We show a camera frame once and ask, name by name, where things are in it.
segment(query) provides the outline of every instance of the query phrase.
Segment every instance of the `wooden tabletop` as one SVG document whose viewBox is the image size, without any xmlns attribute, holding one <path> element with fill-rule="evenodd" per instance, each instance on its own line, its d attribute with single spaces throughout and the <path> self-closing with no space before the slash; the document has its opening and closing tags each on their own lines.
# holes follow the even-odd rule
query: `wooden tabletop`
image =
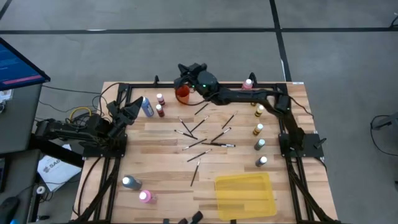
<svg viewBox="0 0 398 224">
<path fill-rule="evenodd" d="M 103 89 L 112 83 L 104 83 Z M 310 110 L 305 86 L 302 83 L 287 83 L 289 95 L 294 97 L 307 110 Z M 128 144 L 126 155 L 121 160 L 118 186 L 114 200 L 112 223 L 162 223 L 169 218 L 171 223 L 177 223 L 182 218 L 191 218 L 197 211 L 203 213 L 201 223 L 228 223 L 218 218 L 215 194 L 215 178 L 222 175 L 252 174 L 267 172 L 272 182 L 277 214 L 272 217 L 250 218 L 237 220 L 238 223 L 295 223 L 292 196 L 285 159 L 280 155 L 277 135 L 279 134 L 278 120 L 266 111 L 257 118 L 254 116 L 256 107 L 249 103 L 231 103 L 226 106 L 209 104 L 204 110 L 194 115 L 203 105 L 185 106 L 180 104 L 174 96 L 174 89 L 168 88 L 137 88 L 132 91 L 132 101 L 140 96 L 150 100 L 153 108 L 157 104 L 156 94 L 162 93 L 166 106 L 165 117 L 160 118 L 157 113 L 147 118 L 143 111 L 132 126 L 127 127 Z M 117 85 L 111 87 L 103 96 L 108 102 L 116 99 Z M 190 94 L 190 103 L 203 100 L 197 94 Z M 174 132 L 174 129 L 186 132 L 178 117 L 192 129 L 203 118 L 210 116 L 193 134 L 199 139 L 212 139 L 222 132 L 221 127 L 238 111 L 226 128 L 232 130 L 219 138 L 219 142 L 235 144 L 236 147 L 216 147 L 196 145 L 186 151 L 182 148 L 196 140 Z M 304 110 L 293 103 L 292 111 L 298 125 L 306 133 L 315 130 L 313 119 Z M 264 129 L 258 136 L 252 131 L 256 124 L 262 123 Z M 266 140 L 266 146 L 260 151 L 253 146 L 260 138 Z M 197 160 L 187 162 L 191 157 L 213 149 L 201 156 L 201 164 L 195 177 L 193 186 L 190 182 L 195 171 Z M 254 162 L 261 156 L 268 158 L 262 167 L 256 167 Z M 85 162 L 81 179 L 83 180 L 96 158 Z M 314 158 L 303 158 L 308 188 L 319 206 L 330 217 L 337 219 L 335 206 L 330 192 L 325 168 Z M 82 210 L 86 208 L 98 191 L 103 167 L 103 159 L 97 163 L 90 174 L 83 192 Z M 122 186 L 121 179 L 125 175 L 142 180 L 142 189 L 150 190 L 157 195 L 156 204 L 144 204 L 138 199 L 139 191 Z M 306 218 L 302 195 L 298 190 L 303 218 Z M 105 217 L 108 193 L 103 200 L 101 217 Z"/>
</svg>

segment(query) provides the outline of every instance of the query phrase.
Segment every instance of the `gray carpet floor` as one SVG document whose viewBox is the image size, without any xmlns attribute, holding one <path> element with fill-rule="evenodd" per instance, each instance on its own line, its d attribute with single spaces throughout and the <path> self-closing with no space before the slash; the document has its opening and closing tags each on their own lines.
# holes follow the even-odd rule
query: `gray carpet floor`
<svg viewBox="0 0 398 224">
<path fill-rule="evenodd" d="M 276 0 L 282 28 L 387 27 L 396 0 Z M 13 0 L 0 30 L 273 27 L 260 0 Z M 2 35 L 44 70 L 50 86 L 100 91 L 105 81 L 172 81 L 178 63 L 207 63 L 218 80 L 284 81 L 270 33 Z M 292 80 L 305 82 L 339 219 L 397 223 L 398 157 L 374 147 L 369 122 L 398 112 L 398 32 L 283 33 Z M 41 102 L 61 110 L 91 105 L 92 95 L 42 89 Z M 37 117 L 67 114 L 39 105 Z M 398 154 L 396 131 L 374 132 L 379 147 Z M 78 183 L 40 205 L 43 223 L 66 222 Z"/>
</svg>

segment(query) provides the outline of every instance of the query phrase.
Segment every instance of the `orange cup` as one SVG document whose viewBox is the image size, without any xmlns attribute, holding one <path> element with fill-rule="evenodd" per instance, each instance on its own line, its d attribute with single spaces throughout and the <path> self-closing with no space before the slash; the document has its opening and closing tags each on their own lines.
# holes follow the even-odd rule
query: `orange cup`
<svg viewBox="0 0 398 224">
<path fill-rule="evenodd" d="M 189 86 L 183 85 L 180 88 L 177 89 L 176 91 L 177 98 L 183 102 L 183 103 L 188 103 L 189 101 Z"/>
</svg>

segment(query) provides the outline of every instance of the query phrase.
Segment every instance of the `yellow cable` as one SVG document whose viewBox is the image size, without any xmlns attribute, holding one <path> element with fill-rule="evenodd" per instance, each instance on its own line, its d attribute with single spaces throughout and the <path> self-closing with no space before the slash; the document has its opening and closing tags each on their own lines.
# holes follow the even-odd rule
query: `yellow cable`
<svg viewBox="0 0 398 224">
<path fill-rule="evenodd" d="M 73 115 L 74 115 L 75 112 L 78 111 L 78 110 L 88 110 L 88 112 L 89 112 L 89 114 L 90 114 L 90 116 L 91 116 L 91 110 L 90 110 L 88 107 L 81 106 L 81 107 L 78 107 L 78 108 L 74 109 L 74 110 L 72 111 L 72 113 L 70 113 L 70 116 L 69 116 L 69 120 L 70 120 L 70 121 L 72 121 Z"/>
</svg>

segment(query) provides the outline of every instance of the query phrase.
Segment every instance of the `computer screen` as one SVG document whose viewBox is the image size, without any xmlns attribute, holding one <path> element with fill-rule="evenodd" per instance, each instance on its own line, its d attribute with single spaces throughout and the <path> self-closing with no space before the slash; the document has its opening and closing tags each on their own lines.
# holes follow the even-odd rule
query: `computer screen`
<svg viewBox="0 0 398 224">
<path fill-rule="evenodd" d="M 0 38 L 0 90 L 48 81 L 50 77 Z"/>
</svg>

